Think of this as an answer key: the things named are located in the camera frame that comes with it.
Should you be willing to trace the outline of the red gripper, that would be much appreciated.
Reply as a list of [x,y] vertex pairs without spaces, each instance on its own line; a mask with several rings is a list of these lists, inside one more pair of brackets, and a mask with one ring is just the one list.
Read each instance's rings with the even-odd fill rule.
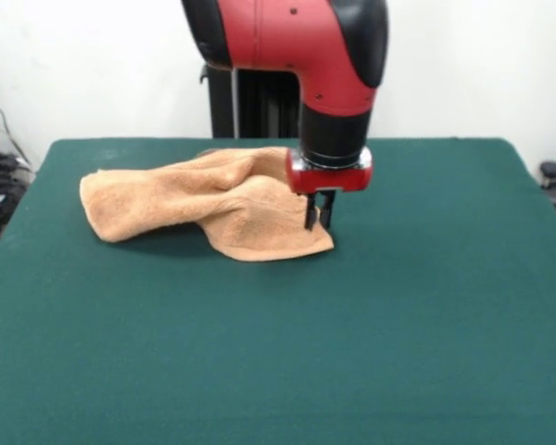
[[323,202],[320,211],[320,223],[323,228],[331,226],[336,191],[359,192],[365,190],[373,176],[373,157],[366,146],[358,162],[345,169],[325,169],[314,166],[302,157],[298,148],[286,150],[286,177],[292,192],[307,194],[304,227],[311,231],[319,219],[316,205],[318,192]]

